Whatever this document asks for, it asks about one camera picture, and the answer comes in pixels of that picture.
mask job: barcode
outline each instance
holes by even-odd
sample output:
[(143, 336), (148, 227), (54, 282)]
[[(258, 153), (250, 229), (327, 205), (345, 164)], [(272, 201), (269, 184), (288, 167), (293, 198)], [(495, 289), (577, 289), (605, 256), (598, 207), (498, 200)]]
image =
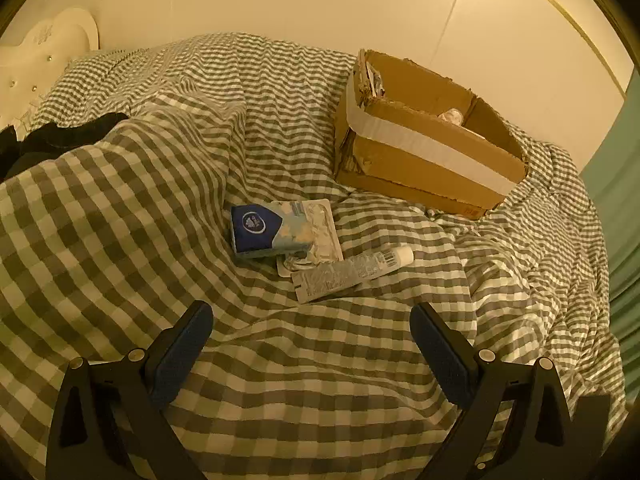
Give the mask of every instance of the barcode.
[(389, 266), (389, 267), (393, 267), (396, 264), (396, 255), (395, 253), (393, 253), (393, 251), (383, 251), (382, 252), (382, 257), (385, 259), (385, 263)]
[(305, 216), (305, 208), (302, 202), (289, 202), (289, 204), (295, 216)]

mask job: gingham blanket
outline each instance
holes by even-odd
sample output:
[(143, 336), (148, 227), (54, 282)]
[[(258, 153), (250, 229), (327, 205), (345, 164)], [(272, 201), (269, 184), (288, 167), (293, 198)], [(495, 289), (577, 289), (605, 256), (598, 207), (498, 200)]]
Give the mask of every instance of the gingham blanket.
[[(68, 361), (146, 347), (194, 299), (216, 325), (166, 418), (209, 478), (414, 478), (458, 414), (410, 336), (420, 301), (505, 360), (550, 357), (571, 408), (611, 393), (617, 429), (606, 250), (569, 156), (514, 128), (529, 176), (477, 222), (336, 184), (353, 61), (224, 34), (98, 52), (59, 79), (35, 126), (131, 119), (0, 186), (0, 429), (37, 480)], [(300, 305), (273, 258), (234, 259), (231, 205), (316, 198), (345, 257), (404, 242), (415, 262)]]

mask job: cardboard box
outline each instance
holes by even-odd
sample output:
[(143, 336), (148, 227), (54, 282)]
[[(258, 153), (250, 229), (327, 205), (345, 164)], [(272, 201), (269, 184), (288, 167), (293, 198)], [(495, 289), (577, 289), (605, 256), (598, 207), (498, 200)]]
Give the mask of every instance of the cardboard box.
[[(439, 118), (451, 108), (462, 126)], [(471, 90), (411, 60), (360, 51), (335, 116), (339, 183), (477, 219), (526, 174), (519, 144)]]

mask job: round bolt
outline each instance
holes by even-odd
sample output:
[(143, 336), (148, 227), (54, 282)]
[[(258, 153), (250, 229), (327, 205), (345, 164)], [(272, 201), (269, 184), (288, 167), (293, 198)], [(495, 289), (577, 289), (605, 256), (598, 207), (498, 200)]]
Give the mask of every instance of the round bolt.
[(129, 355), (127, 356), (129, 358), (129, 361), (132, 362), (138, 362), (141, 361), (145, 356), (145, 351), (142, 348), (134, 348), (131, 352), (129, 352)]
[(69, 368), (71, 368), (72, 370), (77, 370), (82, 366), (82, 363), (84, 363), (84, 359), (82, 359), (81, 357), (74, 357), (69, 362)]
[(481, 351), (479, 351), (478, 356), (485, 363), (490, 363), (491, 361), (495, 360), (495, 354), (491, 352), (491, 350), (489, 350), (488, 348), (483, 348)]
[(538, 362), (540, 363), (540, 366), (542, 366), (545, 370), (551, 370), (551, 368), (554, 367), (554, 364), (551, 361), (551, 359), (547, 359), (546, 357), (543, 357)]

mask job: oval logo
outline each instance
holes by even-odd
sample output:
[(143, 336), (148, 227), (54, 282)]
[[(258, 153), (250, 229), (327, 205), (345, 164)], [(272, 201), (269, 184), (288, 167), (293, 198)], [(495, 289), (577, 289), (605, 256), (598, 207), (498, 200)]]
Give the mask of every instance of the oval logo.
[(254, 235), (263, 233), (267, 228), (264, 220), (255, 211), (249, 211), (248, 213), (244, 213), (242, 215), (242, 226)]

